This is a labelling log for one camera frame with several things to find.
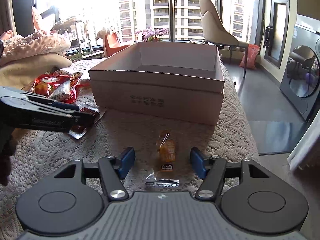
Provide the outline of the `red chicken snack pouch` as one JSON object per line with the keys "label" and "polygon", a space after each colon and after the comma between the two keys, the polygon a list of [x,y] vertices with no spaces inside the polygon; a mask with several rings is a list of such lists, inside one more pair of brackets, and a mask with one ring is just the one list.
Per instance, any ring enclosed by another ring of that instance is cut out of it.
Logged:
{"label": "red chicken snack pouch", "polygon": [[71,74],[50,73],[37,77],[30,91],[59,102],[73,104],[76,102],[76,83],[80,77]]}

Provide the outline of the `small orange snack packet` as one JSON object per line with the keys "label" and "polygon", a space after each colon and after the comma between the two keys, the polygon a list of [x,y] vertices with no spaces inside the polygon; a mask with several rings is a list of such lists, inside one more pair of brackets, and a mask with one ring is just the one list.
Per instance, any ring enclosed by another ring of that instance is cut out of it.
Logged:
{"label": "small orange snack packet", "polygon": [[157,165],[161,172],[172,172],[176,161],[176,141],[171,130],[161,131],[157,142]]}

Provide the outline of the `clear wafer snack packet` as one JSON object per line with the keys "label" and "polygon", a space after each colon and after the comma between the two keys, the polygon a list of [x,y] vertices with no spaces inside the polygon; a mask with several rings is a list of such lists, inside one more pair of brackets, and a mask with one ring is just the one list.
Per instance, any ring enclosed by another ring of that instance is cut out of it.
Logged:
{"label": "clear wafer snack packet", "polygon": [[180,181],[173,178],[171,172],[161,172],[151,169],[144,179],[144,183],[153,187],[177,187]]}

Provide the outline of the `red spicy snack packet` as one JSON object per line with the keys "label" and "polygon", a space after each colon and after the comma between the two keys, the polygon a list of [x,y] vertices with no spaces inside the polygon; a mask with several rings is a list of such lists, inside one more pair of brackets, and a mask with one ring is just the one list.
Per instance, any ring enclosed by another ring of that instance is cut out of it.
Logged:
{"label": "red spicy snack packet", "polygon": [[93,116],[93,121],[89,121],[87,124],[74,125],[68,134],[73,139],[80,139],[85,135],[85,133],[94,125],[94,123],[100,118],[100,111],[98,108],[82,106],[80,112],[87,113]]}

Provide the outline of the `clear cracker packet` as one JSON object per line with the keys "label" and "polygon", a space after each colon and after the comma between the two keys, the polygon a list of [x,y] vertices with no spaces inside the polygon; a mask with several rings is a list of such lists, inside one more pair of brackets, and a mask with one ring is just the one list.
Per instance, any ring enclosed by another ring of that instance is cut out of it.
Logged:
{"label": "clear cracker packet", "polygon": [[80,79],[77,81],[76,85],[77,88],[84,88],[90,87],[90,77],[88,70],[85,70]]}

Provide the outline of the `white lace tablecloth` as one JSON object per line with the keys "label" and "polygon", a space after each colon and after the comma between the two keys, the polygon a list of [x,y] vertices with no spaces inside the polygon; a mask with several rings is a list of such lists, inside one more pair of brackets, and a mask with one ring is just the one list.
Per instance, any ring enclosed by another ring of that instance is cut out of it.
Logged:
{"label": "white lace tablecloth", "polygon": [[152,168],[149,159],[157,151],[158,136],[166,129],[172,132],[177,143],[180,191],[195,192],[201,183],[189,164],[192,147],[234,163],[245,158],[258,160],[257,146],[232,78],[227,69],[222,72],[224,99],[216,126],[109,109],[78,140],[61,132],[15,130],[12,172],[8,185],[1,187],[1,239],[16,239],[22,233],[15,213],[17,198],[40,179],[76,158],[94,163],[106,155],[119,155],[131,146],[136,153],[135,165],[124,179],[124,185],[128,192],[145,191],[144,179]]}

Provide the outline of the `beige folded blanket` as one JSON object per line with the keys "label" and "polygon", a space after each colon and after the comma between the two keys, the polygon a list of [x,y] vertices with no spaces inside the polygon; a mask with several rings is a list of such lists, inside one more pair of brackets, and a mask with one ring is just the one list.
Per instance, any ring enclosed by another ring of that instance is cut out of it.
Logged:
{"label": "beige folded blanket", "polygon": [[69,59],[56,53],[12,61],[1,67],[1,86],[22,89],[41,74],[71,65],[72,62]]}

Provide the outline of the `pink bumpy blanket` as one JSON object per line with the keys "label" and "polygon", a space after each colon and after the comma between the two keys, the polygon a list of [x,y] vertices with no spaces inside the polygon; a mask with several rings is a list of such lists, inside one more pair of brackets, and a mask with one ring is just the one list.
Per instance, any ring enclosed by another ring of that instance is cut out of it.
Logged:
{"label": "pink bumpy blanket", "polygon": [[3,41],[1,66],[36,55],[48,53],[65,55],[70,47],[70,40],[59,33],[45,34],[42,30],[38,30],[26,37],[16,35]]}

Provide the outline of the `pink cardboard box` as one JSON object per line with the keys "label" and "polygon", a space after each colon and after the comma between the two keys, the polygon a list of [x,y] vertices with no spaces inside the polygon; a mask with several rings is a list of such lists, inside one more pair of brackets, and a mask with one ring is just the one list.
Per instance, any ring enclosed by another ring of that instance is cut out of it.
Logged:
{"label": "pink cardboard box", "polygon": [[217,46],[137,42],[88,73],[100,107],[217,124],[225,84]]}

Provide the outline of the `orange kids chair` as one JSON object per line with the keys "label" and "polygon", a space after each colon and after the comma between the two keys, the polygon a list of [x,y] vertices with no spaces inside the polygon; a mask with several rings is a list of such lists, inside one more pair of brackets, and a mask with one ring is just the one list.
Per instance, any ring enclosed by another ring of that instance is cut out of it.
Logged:
{"label": "orange kids chair", "polygon": [[120,42],[118,35],[115,32],[109,30],[101,30],[97,33],[95,39],[103,40],[104,57],[110,57],[113,54],[131,46],[131,42]]}

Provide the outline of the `purple orchid flower pot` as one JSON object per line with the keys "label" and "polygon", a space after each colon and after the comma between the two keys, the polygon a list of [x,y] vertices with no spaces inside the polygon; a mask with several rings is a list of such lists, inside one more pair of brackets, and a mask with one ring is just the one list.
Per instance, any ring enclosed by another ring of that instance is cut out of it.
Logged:
{"label": "purple orchid flower pot", "polygon": [[149,27],[144,30],[136,31],[135,35],[141,35],[143,41],[162,41],[164,36],[169,35],[169,30],[167,28]]}

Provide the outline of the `red bag on floor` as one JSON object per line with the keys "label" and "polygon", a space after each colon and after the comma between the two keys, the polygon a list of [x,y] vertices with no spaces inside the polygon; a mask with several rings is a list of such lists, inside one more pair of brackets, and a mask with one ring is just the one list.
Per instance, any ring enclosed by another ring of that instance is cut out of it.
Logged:
{"label": "red bag on floor", "polygon": [[255,60],[259,53],[260,47],[255,44],[250,44],[248,46],[248,54],[247,54],[247,69],[255,69]]}

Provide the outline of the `cream upholstered chair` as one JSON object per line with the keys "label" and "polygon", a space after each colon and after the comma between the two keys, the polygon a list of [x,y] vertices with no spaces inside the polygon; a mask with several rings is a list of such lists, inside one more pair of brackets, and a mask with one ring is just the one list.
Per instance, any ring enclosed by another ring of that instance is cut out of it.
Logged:
{"label": "cream upholstered chair", "polygon": [[245,50],[245,66],[243,72],[243,78],[245,78],[249,43],[238,40],[224,28],[217,9],[211,0],[200,0],[200,11],[205,44],[212,43],[218,46],[228,46],[229,62],[231,62],[232,59],[233,49],[243,48]]}

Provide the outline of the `grey washing machine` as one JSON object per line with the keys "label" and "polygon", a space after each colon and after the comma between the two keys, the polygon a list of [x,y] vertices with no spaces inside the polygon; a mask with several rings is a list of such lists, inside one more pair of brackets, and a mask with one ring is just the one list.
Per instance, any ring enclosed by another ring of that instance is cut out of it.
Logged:
{"label": "grey washing machine", "polygon": [[319,99],[319,20],[297,15],[280,90],[308,120]]}

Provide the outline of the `black framed door panel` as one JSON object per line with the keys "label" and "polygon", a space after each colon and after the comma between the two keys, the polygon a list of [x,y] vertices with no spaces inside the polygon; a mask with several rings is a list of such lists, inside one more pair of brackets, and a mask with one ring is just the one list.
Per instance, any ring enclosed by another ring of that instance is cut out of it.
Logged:
{"label": "black framed door panel", "polygon": [[270,23],[265,28],[264,59],[280,68],[289,25],[290,0],[271,0]]}

